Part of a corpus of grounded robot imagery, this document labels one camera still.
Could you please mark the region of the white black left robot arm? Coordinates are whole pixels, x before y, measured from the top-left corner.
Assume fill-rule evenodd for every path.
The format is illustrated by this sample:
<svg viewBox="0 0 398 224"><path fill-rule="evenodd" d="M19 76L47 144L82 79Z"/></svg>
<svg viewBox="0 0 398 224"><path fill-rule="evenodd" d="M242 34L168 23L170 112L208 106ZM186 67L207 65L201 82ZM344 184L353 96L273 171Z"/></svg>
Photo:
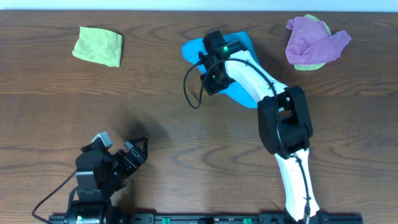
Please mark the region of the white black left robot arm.
<svg viewBox="0 0 398 224"><path fill-rule="evenodd" d="M148 139L126 141L126 149L114 154L109 152L112 145L103 132L81 148L75 161L78 186L70 194L77 194L78 200L70 200L63 223L129 223L129 215L112 205L111 196L125 188L126 179L147 160Z"/></svg>

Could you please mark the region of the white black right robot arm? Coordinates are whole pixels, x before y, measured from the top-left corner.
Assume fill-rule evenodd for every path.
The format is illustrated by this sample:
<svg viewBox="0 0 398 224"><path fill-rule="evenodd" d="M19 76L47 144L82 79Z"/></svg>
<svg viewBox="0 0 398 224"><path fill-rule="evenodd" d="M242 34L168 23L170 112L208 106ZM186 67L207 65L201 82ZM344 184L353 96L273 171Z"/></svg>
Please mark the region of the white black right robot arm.
<svg viewBox="0 0 398 224"><path fill-rule="evenodd" d="M308 170L313 128L305 94L270 76L240 41L227 42L220 31L207 34L199 63L206 68L201 89L209 95L240 84L257 104L259 135L277 159L286 193L285 208L296 221L309 223L319 206L313 197Z"/></svg>

